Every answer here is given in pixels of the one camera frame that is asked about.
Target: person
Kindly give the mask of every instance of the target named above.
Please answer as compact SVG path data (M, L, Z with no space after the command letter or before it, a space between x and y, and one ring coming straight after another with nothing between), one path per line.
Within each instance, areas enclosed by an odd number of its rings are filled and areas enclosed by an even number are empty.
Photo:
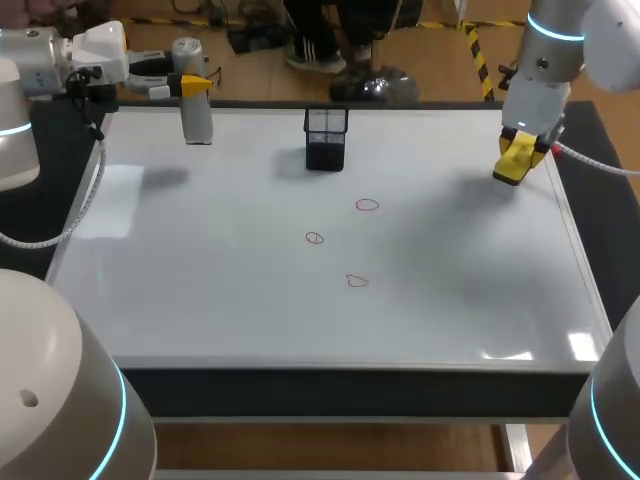
M286 62L295 68L322 73L339 73L347 66L333 27L322 12L323 6L337 6L355 60L364 61L370 59L375 22L363 19L391 19L397 5L396 0L283 0L283 3L294 28Z

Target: white table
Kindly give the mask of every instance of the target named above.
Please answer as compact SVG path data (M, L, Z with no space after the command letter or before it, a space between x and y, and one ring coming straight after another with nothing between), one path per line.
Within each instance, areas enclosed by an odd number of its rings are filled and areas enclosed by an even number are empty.
M175 108L109 115L100 191L49 271L120 367L591 370L611 328L558 171L491 178L499 111L351 111L331 174L304 168L302 110L212 112L212 146L184 145ZM522 471L526 432L507 428ZM412 475L393 478L476 478Z

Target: red circle marking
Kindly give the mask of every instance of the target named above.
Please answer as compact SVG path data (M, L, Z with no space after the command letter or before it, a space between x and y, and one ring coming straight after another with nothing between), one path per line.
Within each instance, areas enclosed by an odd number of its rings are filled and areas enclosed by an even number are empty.
M361 288L369 285L369 280L366 278L358 277L356 275L347 275L347 283L350 287Z
M356 208L361 212L371 212L380 208L380 202L371 198L361 198L356 202Z
M309 232L304 236L304 238L307 239L307 242L312 243L314 245L320 245L321 243L324 242L324 238L322 238L322 235L316 232Z

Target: black mesh pen holder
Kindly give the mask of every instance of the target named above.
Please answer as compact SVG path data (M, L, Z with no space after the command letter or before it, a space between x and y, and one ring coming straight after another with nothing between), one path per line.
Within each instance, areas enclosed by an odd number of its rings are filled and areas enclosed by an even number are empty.
M344 144L349 127L349 110L307 108L307 169L340 172L344 168Z

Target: shoe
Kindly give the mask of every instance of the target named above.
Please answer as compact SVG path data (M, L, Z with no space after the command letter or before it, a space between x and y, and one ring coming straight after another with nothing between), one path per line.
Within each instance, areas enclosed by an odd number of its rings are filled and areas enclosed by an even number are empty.
M371 45L354 45L353 61L355 63L371 63Z
M336 53L326 60L305 60L304 57L296 55L292 50L285 54L285 61L292 67L299 68L300 70L329 74L340 73L347 66L347 62L345 62L339 53Z

